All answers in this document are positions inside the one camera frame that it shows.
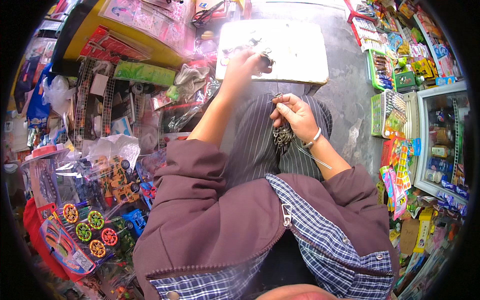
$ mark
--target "gray floor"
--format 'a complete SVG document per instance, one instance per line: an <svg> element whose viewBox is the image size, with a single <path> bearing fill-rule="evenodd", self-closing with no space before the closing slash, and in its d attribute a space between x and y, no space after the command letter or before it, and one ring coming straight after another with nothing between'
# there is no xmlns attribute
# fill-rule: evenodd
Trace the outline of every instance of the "gray floor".
<svg viewBox="0 0 480 300"><path fill-rule="evenodd" d="M255 3L252 6L252 19L287 19L321 26L330 79L314 98L325 102L332 113L330 143L334 149L351 165L364 165L376 182L383 140L370 135L370 97L377 92L366 82L365 56L350 24L346 22L345 12L315 4ZM302 95L304 86L279 84L279 90L281 93ZM276 93L276 83L253 83L248 96L254 97L266 92ZM229 153L234 138L235 128L231 122L221 149Z"/></svg>

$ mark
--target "colorful spinning wheel toy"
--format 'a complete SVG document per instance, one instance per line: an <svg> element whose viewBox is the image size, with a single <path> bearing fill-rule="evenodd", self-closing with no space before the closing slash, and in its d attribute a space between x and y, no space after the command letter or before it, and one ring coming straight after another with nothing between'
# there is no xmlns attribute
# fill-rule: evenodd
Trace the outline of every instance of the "colorful spinning wheel toy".
<svg viewBox="0 0 480 300"><path fill-rule="evenodd" d="M88 223L93 229L101 229L105 221L100 212L93 210L88 214Z"/></svg>
<svg viewBox="0 0 480 300"><path fill-rule="evenodd" d="M111 228L105 228L102 231L102 240L106 245L114 246L118 241L117 233Z"/></svg>
<svg viewBox="0 0 480 300"><path fill-rule="evenodd" d="M99 240L93 240L90 242L90 252L96 257L104 257L106 250L105 246Z"/></svg>
<svg viewBox="0 0 480 300"><path fill-rule="evenodd" d="M73 204L67 203L63 206L63 216L67 222L75 223L78 220L78 210Z"/></svg>
<svg viewBox="0 0 480 300"><path fill-rule="evenodd" d="M78 223L75 232L81 241L89 241L92 238L92 231L85 223Z"/></svg>

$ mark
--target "white board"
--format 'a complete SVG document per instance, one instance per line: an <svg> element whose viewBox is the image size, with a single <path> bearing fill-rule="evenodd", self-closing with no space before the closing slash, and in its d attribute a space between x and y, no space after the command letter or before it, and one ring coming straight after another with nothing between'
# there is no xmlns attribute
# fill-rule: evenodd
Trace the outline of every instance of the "white board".
<svg viewBox="0 0 480 300"><path fill-rule="evenodd" d="M319 25L289 20L257 19L226 23L220 32L216 79L223 80L226 66L221 65L223 50L247 45L254 38L261 41L255 52L270 48L275 61L270 74L252 76L255 81L276 81L323 85L328 82L325 42Z"/></svg>

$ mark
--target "plaid shirt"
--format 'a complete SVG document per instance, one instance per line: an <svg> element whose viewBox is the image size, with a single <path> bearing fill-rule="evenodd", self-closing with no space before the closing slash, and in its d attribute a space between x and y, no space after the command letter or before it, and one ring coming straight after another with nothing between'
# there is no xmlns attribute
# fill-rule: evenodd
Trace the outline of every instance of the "plaid shirt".
<svg viewBox="0 0 480 300"><path fill-rule="evenodd" d="M387 297L394 280L393 273L391 276L371 276L352 269L392 272L388 251L359 256L342 230L288 184L271 174L267 174L266 179L282 204L289 204L292 208L291 222L300 253L319 287L339 298L373 300ZM161 299L166 300L169 291L177 292L181 300L240 299L267 255L268 251L246 264L214 273L150 280L150 283Z"/></svg>

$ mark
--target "display fridge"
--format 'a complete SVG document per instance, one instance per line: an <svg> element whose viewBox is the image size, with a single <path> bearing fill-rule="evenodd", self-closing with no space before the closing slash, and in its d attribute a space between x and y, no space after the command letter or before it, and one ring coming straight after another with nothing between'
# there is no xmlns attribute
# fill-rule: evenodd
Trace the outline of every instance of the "display fridge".
<svg viewBox="0 0 480 300"><path fill-rule="evenodd" d="M417 92L421 154L414 186L440 199L466 205L462 154L469 102L464 81Z"/></svg>

